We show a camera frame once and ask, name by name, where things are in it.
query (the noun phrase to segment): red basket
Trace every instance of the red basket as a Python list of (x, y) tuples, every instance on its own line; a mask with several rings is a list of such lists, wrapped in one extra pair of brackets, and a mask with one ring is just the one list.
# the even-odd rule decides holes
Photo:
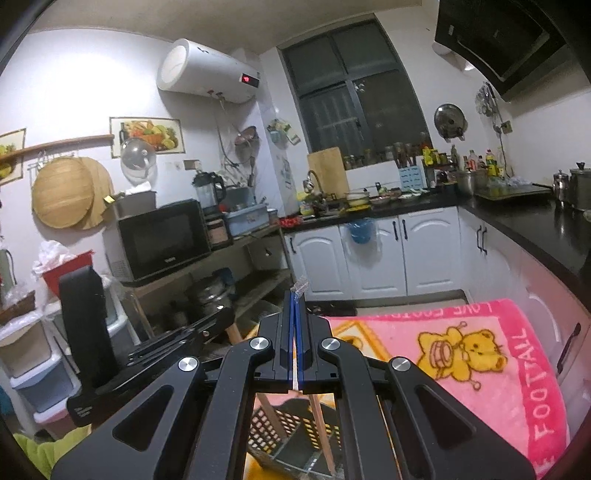
[(92, 255), (94, 251), (88, 250), (83, 254), (78, 255), (76, 258), (63, 263), (59, 267), (52, 268), (43, 274), (43, 280), (47, 283), (49, 289), (60, 298), (60, 277), (79, 268), (87, 265), (92, 265)]

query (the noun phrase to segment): black plastic basket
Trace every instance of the black plastic basket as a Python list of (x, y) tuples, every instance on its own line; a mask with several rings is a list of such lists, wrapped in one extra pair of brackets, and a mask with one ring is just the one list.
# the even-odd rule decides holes
[[(336, 478), (344, 478), (336, 411), (326, 405), (321, 404), (320, 407), (335, 460)], [(322, 453), (310, 402), (303, 398), (292, 398), (274, 408), (287, 432), (287, 438), (279, 438), (267, 415), (259, 408), (252, 416), (248, 452), (263, 468), (287, 473), (298, 480), (333, 478)]]

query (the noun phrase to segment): black countertop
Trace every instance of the black countertop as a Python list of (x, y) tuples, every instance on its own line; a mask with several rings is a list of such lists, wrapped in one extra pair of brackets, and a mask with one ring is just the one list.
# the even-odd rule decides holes
[(284, 228), (285, 233), (304, 232), (315, 230), (325, 226), (342, 225), (343, 223), (361, 220), (362, 218), (385, 218), (402, 215), (403, 213), (420, 212), (435, 208), (453, 207), (458, 204), (458, 197), (454, 193), (432, 193), (409, 200), (396, 200), (384, 207), (372, 207), (372, 209), (360, 210), (345, 215), (307, 220), (292, 228)]
[(552, 199), (511, 203), (473, 198), (458, 205), (511, 238), (558, 277), (591, 312), (591, 223)]
[(465, 199), (454, 193), (430, 194), (416, 200), (397, 200), (370, 211), (308, 221), (284, 231), (300, 232), (361, 218), (384, 218), (456, 205), (511, 238), (556, 275), (591, 312), (591, 223), (582, 212), (557, 208), (551, 196), (491, 202), (477, 197)]

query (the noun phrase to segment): metal pot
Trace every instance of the metal pot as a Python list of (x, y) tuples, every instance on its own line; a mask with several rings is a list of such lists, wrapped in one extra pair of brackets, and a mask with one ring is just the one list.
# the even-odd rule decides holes
[(230, 299), (230, 289), (224, 291), (221, 295), (211, 299), (208, 303), (202, 305), (203, 313), (205, 315), (211, 315), (219, 310), (219, 306), (231, 307), (232, 301)]
[(225, 288), (226, 286), (221, 278), (205, 277), (191, 285), (185, 291), (185, 295), (190, 300), (205, 305), (222, 295)]
[(584, 162), (577, 163), (578, 168), (570, 170), (569, 203), (576, 210), (591, 209), (591, 168), (585, 168)]
[(472, 196), (477, 190), (486, 188), (488, 177), (486, 170), (481, 168), (472, 171), (458, 171), (456, 172), (457, 187), (464, 195)]

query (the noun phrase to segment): bowl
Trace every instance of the bowl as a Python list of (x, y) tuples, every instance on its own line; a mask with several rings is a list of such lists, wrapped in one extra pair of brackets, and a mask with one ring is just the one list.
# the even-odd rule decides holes
[(380, 207), (389, 204), (390, 200), (392, 200), (392, 198), (389, 195), (385, 195), (379, 197), (372, 197), (369, 199), (369, 202), (375, 207)]

